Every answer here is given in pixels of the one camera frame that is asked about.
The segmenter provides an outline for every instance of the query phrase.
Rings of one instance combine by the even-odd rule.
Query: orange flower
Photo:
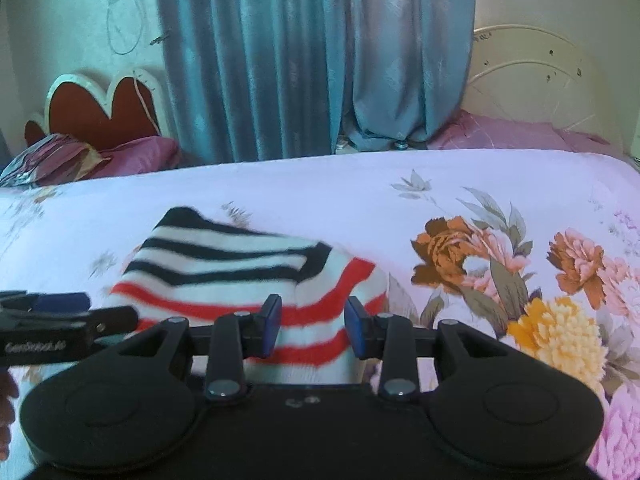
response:
[[[568,297],[535,299],[525,311],[507,327],[520,350],[601,393],[607,349],[595,320]]]
[[[584,290],[589,304],[597,310],[604,300],[602,280],[598,270],[603,269],[604,250],[592,240],[585,238],[574,229],[567,229],[555,236],[555,243],[549,242],[547,260],[561,273],[556,275],[560,290],[570,296]]]
[[[472,229],[462,216],[456,216],[429,220],[424,230],[411,242],[425,263],[414,267],[411,282],[434,287],[442,284],[447,292],[458,292],[466,275],[462,268],[465,258],[475,253],[470,242]]]

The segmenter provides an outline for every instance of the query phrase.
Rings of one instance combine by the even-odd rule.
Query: yellow flower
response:
[[[507,327],[520,350],[600,393],[607,349],[596,322],[566,296],[548,302],[535,299],[525,311]]]

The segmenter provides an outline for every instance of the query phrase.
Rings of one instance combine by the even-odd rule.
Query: black stripe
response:
[[[165,240],[164,238],[148,238],[141,246],[145,248],[162,249],[171,251],[172,253],[182,254],[190,258],[198,260],[210,260],[212,262],[225,262],[229,260],[248,260],[251,258],[260,258],[261,256],[278,256],[280,254],[306,254],[312,247],[303,249],[285,249],[276,251],[256,251],[253,253],[240,253],[237,251],[227,251],[222,249],[214,249],[212,247],[204,247],[201,245],[188,244],[184,242],[174,242],[173,240]]]
[[[158,264],[144,260],[134,260],[127,266],[127,272],[139,270],[165,282],[167,285],[180,286],[193,283],[216,282],[263,282],[286,280],[300,283],[317,276],[326,264],[331,247],[318,243],[304,251],[306,262],[300,270],[289,266],[256,267],[254,269],[220,270],[201,274],[182,274],[175,270],[165,269]]]
[[[200,214],[190,207],[174,207],[169,209],[156,227],[185,227],[188,229],[204,229],[216,231],[229,235],[251,235],[251,236],[273,236],[275,238],[285,238],[282,235],[259,233],[249,231],[227,224],[218,224],[200,216]]]

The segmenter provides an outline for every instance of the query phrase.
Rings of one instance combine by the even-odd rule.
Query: striped sweater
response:
[[[386,274],[327,244],[252,232],[173,208],[142,244],[108,304],[132,304],[141,328],[170,316],[192,326],[236,310],[256,312],[282,297],[282,328],[273,356],[246,363],[250,380],[348,383],[359,370],[343,307],[356,296],[372,314],[385,303]],[[203,361],[194,371],[204,369]]]

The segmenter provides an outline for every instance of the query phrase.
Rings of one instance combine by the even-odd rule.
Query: pink pillow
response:
[[[622,158],[622,150],[598,136],[555,129],[551,123],[492,119],[460,110],[456,120],[428,143],[430,150],[496,148],[601,153]]]
[[[111,150],[103,150],[100,154],[110,157],[111,161],[89,178],[170,170],[177,165],[180,149],[173,139],[153,136],[130,140]]]

